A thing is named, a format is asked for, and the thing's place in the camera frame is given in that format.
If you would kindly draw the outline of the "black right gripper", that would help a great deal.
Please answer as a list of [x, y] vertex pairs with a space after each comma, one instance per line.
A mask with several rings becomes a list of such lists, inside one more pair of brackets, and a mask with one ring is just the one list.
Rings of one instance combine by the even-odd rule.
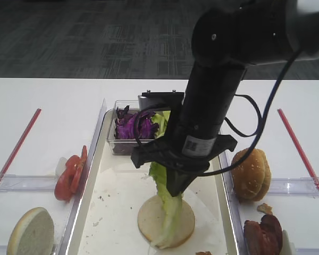
[[209, 162], [229, 150], [234, 151], [237, 141], [231, 135], [219, 135], [209, 155], [205, 157], [188, 157], [177, 152], [166, 137], [160, 137], [148, 143], [137, 141], [131, 153], [135, 168], [148, 162], [157, 162], [170, 168], [166, 170], [166, 188], [172, 197], [184, 193], [186, 188], [198, 176], [219, 175], [229, 170], [227, 168], [208, 172]]

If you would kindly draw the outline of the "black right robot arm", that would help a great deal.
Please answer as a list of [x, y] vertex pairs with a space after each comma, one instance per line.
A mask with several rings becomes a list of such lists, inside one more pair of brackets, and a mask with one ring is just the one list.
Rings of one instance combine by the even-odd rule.
[[251, 65], [319, 58], [319, 1], [260, 1], [233, 12], [213, 8], [197, 21], [194, 65], [185, 92], [144, 92], [142, 111], [171, 111], [165, 134], [139, 143], [135, 167], [158, 162], [185, 174], [208, 175], [209, 162], [236, 140], [219, 130]]

